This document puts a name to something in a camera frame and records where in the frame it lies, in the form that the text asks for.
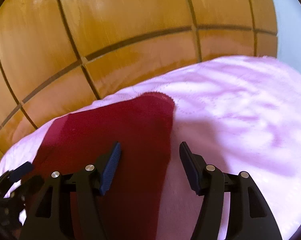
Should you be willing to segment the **dark red garment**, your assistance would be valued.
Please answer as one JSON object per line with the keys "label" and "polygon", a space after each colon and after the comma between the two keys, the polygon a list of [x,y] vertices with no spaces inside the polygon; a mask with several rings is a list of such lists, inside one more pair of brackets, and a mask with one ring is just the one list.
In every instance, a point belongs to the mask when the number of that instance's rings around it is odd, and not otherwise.
{"label": "dark red garment", "polygon": [[155,239],[174,107],[169,96],[151,92],[56,119],[25,179],[78,172],[119,143],[110,189],[94,199],[103,231],[107,239]]}

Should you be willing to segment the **pink quilted bedspread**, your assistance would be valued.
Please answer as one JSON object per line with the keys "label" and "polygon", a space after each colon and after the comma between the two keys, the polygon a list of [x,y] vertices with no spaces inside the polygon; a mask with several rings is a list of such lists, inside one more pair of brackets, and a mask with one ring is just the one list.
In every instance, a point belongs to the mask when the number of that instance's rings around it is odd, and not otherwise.
{"label": "pink quilted bedspread", "polygon": [[227,56],[119,90],[55,118],[13,145],[0,176],[74,173],[122,148],[97,205],[107,239],[190,239],[202,197],[179,145],[223,172],[248,172],[283,239],[301,225],[301,75],[273,57]]}

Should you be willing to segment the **wooden panelled wardrobe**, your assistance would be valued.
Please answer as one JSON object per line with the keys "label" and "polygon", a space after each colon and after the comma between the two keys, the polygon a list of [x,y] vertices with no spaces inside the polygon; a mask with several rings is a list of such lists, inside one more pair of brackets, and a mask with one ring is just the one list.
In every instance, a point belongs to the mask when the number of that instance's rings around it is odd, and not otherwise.
{"label": "wooden panelled wardrobe", "polygon": [[207,61],[276,56],[273,0],[0,0],[0,174],[41,128],[148,91],[195,109],[226,77]]}

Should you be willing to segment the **white upholstered headboard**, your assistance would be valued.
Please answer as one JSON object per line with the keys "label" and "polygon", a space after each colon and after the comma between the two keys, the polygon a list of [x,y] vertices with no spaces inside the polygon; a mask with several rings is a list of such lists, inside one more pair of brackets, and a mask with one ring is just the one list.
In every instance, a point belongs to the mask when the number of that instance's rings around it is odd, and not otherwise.
{"label": "white upholstered headboard", "polygon": [[301,3],[298,0],[273,0],[278,27],[279,61],[301,74]]}

